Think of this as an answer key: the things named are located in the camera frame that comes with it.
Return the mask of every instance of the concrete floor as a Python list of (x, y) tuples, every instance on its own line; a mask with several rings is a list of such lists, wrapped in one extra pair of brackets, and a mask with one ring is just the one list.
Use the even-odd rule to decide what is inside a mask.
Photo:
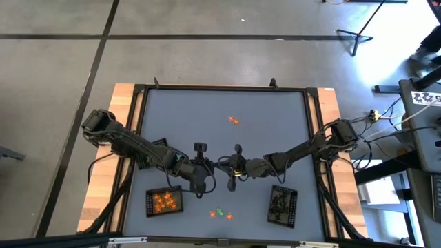
[[(0, 0), (0, 34), (101, 34), (111, 5)], [(359, 31), (377, 5), (125, 0), (111, 34), (335, 35), (337, 28)], [(343, 118), (383, 111), (398, 96), (373, 94), (372, 87), (413, 76), (405, 60), (437, 24), (425, 0), (387, 3), (365, 30), (375, 39), (360, 45), (355, 58), (350, 41), (108, 41), (85, 114), (108, 107), (115, 83), (151, 83), (154, 76), (161, 83), (225, 85), (267, 85), (275, 77), (280, 86), (335, 88)], [(28, 155), (0, 161), (0, 239), (32, 235), (98, 43), (0, 40), (0, 144)], [(403, 113), (402, 105), (395, 113)], [(367, 133), (386, 126), (377, 123)], [(390, 156), (400, 147), (394, 138), (379, 144)], [(75, 232), (95, 154), (78, 136), (49, 235)], [(387, 159), (376, 147), (374, 156)]]

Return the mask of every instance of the white label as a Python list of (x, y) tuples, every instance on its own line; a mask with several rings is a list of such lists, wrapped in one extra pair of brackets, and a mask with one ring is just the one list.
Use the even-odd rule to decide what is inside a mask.
[(434, 92), (411, 92), (413, 104), (429, 105), (433, 100), (438, 101), (432, 106), (441, 107), (441, 94)]

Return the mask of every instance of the wooden platform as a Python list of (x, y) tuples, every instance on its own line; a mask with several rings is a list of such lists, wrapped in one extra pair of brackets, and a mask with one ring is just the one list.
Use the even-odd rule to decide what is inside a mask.
[[(109, 111), (113, 112), (117, 121), (125, 124), (129, 113), (130, 103), (132, 100), (132, 94), (134, 90), (133, 83), (117, 83), (114, 88), (112, 100), (110, 101)], [(336, 93), (334, 89), (319, 88), (318, 89), (320, 108), (322, 112), (323, 123), (328, 123), (340, 118), (340, 111), (338, 109)], [(141, 105), (141, 94), (137, 101), (134, 113), (134, 120), (132, 121), (132, 130), (135, 129), (137, 118), (139, 116), (139, 110)], [(313, 119), (314, 131), (318, 130), (318, 121), (315, 111), (314, 100), (309, 98), (309, 104), (311, 107), (311, 115)], [(96, 154), (96, 157), (102, 157), (110, 153), (110, 146), (100, 147)], [(350, 159), (349, 155), (341, 152), (340, 157)], [(110, 199), (112, 191), (112, 184), (116, 174), (116, 164), (118, 163), (117, 156), (110, 156), (102, 161), (99, 161), (94, 166), (90, 184), (81, 212), (80, 221), (78, 224), (78, 231), (82, 231), (88, 228), (94, 219), (99, 215), (102, 209), (107, 205)], [(365, 220), (363, 218), (360, 200), (358, 198), (357, 186), (353, 175), (352, 166), (344, 160), (336, 160), (332, 167), (334, 175), (334, 183), (336, 186), (338, 204), (343, 210), (349, 221), (356, 227), (356, 229), (363, 235), (367, 236), (367, 229)], [(116, 223), (119, 217), (118, 204), (115, 208), (111, 231), (116, 230)], [(337, 236), (334, 215), (332, 209), (327, 205), (328, 221), (332, 237)]]

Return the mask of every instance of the white cable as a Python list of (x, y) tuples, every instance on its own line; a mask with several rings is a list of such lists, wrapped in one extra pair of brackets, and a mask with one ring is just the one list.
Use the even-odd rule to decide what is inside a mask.
[(409, 117), (407, 117), (406, 119), (402, 120), (402, 122), (397, 123), (397, 124), (395, 124), (395, 125), (392, 125), (392, 126), (390, 126), (390, 127), (386, 127), (386, 128), (384, 128), (383, 130), (380, 130), (380, 131), (378, 131), (378, 132), (376, 132), (376, 133), (373, 133), (373, 134), (369, 135), (368, 137), (365, 138), (365, 141), (366, 141), (368, 138), (371, 138), (372, 136), (375, 136), (375, 135), (377, 135), (377, 134), (379, 134), (379, 133), (381, 133), (381, 132), (383, 132), (383, 131), (385, 131), (385, 130), (387, 130), (387, 129), (389, 129), (389, 128), (392, 128), (392, 127), (398, 126), (398, 125), (400, 125), (400, 124), (402, 124), (402, 123), (405, 123), (406, 121), (412, 119), (413, 117), (415, 117), (415, 116), (421, 114), (423, 111), (425, 111), (426, 109), (428, 109), (430, 106), (432, 106), (432, 105), (435, 104), (436, 102), (438, 102), (438, 99), (433, 100), (433, 101), (432, 101), (430, 104), (428, 104), (426, 107), (422, 108), (420, 111), (418, 111), (418, 112), (416, 112), (415, 114), (412, 114), (411, 116), (409, 116)]

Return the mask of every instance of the yellow cable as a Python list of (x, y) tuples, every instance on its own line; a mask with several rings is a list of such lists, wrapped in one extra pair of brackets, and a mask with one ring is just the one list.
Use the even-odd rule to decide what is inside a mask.
[(325, 1), (327, 3), (333, 4), (333, 5), (340, 5), (340, 4), (346, 3), (347, 1), (350, 1), (350, 0), (343, 0), (342, 2), (333, 2), (333, 1), (330, 1), (330, 0), (325, 0)]

